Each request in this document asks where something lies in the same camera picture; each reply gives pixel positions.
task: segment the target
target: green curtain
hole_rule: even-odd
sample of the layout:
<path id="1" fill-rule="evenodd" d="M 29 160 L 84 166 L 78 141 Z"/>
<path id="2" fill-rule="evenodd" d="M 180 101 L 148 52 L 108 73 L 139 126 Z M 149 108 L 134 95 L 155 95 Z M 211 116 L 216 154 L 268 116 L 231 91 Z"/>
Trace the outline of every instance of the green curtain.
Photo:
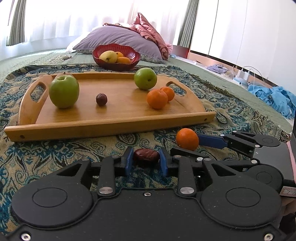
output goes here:
<path id="1" fill-rule="evenodd" d="M 179 34 L 179 46 L 190 48 L 198 9 L 198 1 L 199 0 L 189 0 L 186 15 Z"/>
<path id="2" fill-rule="evenodd" d="M 13 12 L 9 20 L 10 33 L 7 36 L 6 46 L 12 46 L 25 41 L 25 10 L 27 0 L 13 1 Z"/>

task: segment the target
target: wooden floor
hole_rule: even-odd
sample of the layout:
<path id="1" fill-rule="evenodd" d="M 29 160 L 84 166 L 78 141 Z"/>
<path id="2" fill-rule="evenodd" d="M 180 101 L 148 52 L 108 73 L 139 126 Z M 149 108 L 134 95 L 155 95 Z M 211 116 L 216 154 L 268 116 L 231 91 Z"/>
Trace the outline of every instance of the wooden floor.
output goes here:
<path id="1" fill-rule="evenodd" d="M 213 65 L 213 64 L 220 64 L 220 65 L 223 65 L 224 67 L 228 68 L 231 71 L 232 71 L 232 68 L 233 68 L 233 66 L 230 66 L 230 65 L 227 65 L 225 63 L 219 62 L 217 60 L 214 60 L 214 59 L 211 59 L 211 58 L 199 55 L 199 54 L 191 53 L 191 52 L 189 52 L 187 58 L 190 59 L 190 60 L 199 62 L 199 63 L 203 64 L 204 66 L 210 66 L 210 65 Z M 238 71 L 239 71 L 237 68 L 233 68 L 233 70 L 234 70 L 235 74 L 237 74 Z M 262 79 L 255 78 L 255 83 L 263 84 L 267 88 L 272 88 L 272 86 L 270 84 L 263 82 Z"/>

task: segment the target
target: scalloped bowl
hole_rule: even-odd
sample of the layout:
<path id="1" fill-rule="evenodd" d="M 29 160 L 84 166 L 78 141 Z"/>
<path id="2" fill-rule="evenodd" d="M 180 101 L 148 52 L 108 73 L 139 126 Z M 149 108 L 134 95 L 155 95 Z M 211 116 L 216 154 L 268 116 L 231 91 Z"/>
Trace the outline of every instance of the scalloped bowl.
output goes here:
<path id="1" fill-rule="evenodd" d="M 104 60 L 99 59 L 100 55 L 108 50 L 112 50 L 114 52 L 121 52 L 124 57 L 128 57 L 131 60 L 130 64 L 116 63 L 111 64 L 107 63 Z M 94 61 L 103 69 L 109 69 L 114 71 L 128 71 L 134 68 L 138 62 L 140 61 L 140 53 L 135 51 L 132 47 L 122 46 L 119 44 L 107 44 L 107 45 L 99 45 L 97 46 L 92 53 Z"/>

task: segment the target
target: gray pillow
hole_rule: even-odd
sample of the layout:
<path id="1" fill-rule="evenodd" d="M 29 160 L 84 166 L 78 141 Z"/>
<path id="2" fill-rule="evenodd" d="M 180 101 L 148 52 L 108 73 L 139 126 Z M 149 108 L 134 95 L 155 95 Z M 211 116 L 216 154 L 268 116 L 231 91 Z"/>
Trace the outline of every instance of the gray pillow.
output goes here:
<path id="1" fill-rule="evenodd" d="M 141 60 L 164 64 L 159 48 L 154 42 L 132 30 L 115 26 L 102 26 L 93 30 L 73 49 L 79 53 L 91 54 L 96 46 L 112 43 L 132 47 L 141 54 Z"/>

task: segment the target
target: pink blanket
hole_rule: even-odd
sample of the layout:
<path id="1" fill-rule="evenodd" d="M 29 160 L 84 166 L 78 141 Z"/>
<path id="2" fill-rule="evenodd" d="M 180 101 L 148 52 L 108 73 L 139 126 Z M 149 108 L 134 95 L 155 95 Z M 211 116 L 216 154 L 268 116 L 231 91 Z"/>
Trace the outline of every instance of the pink blanket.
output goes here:
<path id="1" fill-rule="evenodd" d="M 159 48 L 161 56 L 167 60 L 173 50 L 171 44 L 166 44 L 156 29 L 148 22 L 148 20 L 138 12 L 131 29 L 137 31 L 143 38 L 153 41 Z"/>

